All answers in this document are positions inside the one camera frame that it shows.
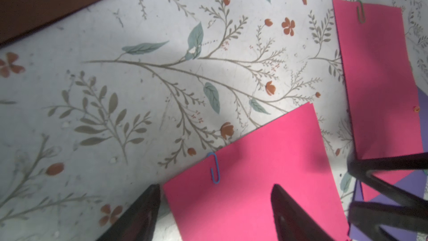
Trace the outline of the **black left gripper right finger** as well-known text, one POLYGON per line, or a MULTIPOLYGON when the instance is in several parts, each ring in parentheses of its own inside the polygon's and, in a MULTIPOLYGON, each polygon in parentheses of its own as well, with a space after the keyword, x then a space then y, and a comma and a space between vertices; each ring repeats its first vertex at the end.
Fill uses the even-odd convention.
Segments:
POLYGON ((278 240, 333 241, 279 184, 273 186, 270 201, 278 240))

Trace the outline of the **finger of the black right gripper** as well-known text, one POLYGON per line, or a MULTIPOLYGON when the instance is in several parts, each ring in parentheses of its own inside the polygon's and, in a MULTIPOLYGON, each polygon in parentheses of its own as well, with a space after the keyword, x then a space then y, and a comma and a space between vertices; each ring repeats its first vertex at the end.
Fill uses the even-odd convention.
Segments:
POLYGON ((409 208, 426 208, 428 206, 428 202, 426 200, 410 194, 401 188, 374 176, 374 173, 379 171, 425 170, 428 168, 428 154, 426 152, 421 154, 366 160, 359 160, 351 154, 347 161, 347 167, 351 176, 401 206, 409 208))
POLYGON ((354 202, 349 210, 350 223, 373 241, 395 241, 383 226, 415 233, 428 232, 428 203, 395 206, 380 203, 354 202))

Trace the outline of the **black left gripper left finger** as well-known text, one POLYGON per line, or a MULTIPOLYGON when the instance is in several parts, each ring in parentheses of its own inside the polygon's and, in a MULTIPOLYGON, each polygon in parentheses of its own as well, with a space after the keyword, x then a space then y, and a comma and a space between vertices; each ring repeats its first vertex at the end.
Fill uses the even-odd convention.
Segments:
POLYGON ((161 187, 150 185, 98 241, 151 241, 161 204, 161 187))

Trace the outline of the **magenta paper sheet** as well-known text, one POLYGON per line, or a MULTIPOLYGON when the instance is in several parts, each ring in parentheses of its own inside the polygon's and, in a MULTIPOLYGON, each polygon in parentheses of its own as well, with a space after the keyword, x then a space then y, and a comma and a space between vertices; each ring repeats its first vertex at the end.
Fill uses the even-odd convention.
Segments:
POLYGON ((349 226, 325 151, 314 106, 307 103, 216 153, 164 184, 185 241, 274 241, 270 201, 279 184, 333 239, 349 226))
POLYGON ((363 159, 423 151, 418 89, 407 54, 401 10, 334 0, 356 156, 363 159))

